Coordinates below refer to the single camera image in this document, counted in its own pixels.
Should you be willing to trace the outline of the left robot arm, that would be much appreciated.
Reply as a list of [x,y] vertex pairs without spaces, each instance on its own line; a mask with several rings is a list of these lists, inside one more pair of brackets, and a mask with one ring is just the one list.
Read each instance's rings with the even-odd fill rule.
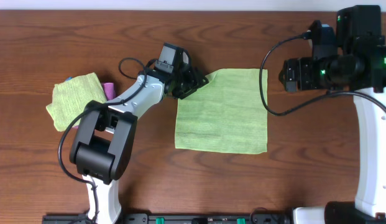
[[123,94],[85,106],[76,118],[79,125],[69,160],[89,190],[87,223],[116,223],[121,215],[118,180],[131,158],[138,119],[167,93],[184,99],[208,82],[189,62],[152,60]]

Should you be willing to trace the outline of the green microfiber cloth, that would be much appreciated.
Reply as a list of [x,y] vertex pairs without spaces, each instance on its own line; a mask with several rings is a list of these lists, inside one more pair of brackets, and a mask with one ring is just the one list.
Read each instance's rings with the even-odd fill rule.
[[261,154],[267,151],[267,110],[260,90],[267,72],[224,68],[178,101],[175,147],[205,152]]

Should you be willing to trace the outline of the folded purple cloth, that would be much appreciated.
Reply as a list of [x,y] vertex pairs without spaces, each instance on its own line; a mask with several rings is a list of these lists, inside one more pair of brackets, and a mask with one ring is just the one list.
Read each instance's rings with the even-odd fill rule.
[[115,97],[116,91],[114,83],[80,83],[76,88],[76,95],[73,97],[73,105],[75,108],[72,112],[70,121],[73,121],[80,113],[82,113],[85,106],[90,101],[93,100],[99,103],[105,103]]

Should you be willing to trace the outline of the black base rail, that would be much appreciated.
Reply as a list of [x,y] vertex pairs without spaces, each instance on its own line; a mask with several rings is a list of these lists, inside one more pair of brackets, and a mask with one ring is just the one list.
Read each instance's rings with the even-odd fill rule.
[[119,224],[277,224],[292,223],[286,215],[257,213],[254,215],[121,215]]

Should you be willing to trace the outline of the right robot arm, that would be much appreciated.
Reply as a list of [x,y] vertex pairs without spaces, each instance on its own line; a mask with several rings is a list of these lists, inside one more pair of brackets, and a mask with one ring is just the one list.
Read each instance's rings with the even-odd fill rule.
[[378,5],[337,13],[336,27],[314,21],[310,57],[286,60],[279,80],[288,92],[351,95],[359,121],[360,172],[353,202],[298,207],[293,223],[386,223],[386,44]]

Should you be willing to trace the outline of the folded green cloth on stack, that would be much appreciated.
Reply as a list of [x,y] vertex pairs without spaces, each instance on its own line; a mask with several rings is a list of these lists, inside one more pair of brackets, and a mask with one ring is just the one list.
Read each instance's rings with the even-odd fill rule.
[[104,90],[95,73],[77,76],[63,83],[55,84],[52,102],[46,106],[55,129],[59,132],[66,130],[92,100],[99,103],[107,102]]

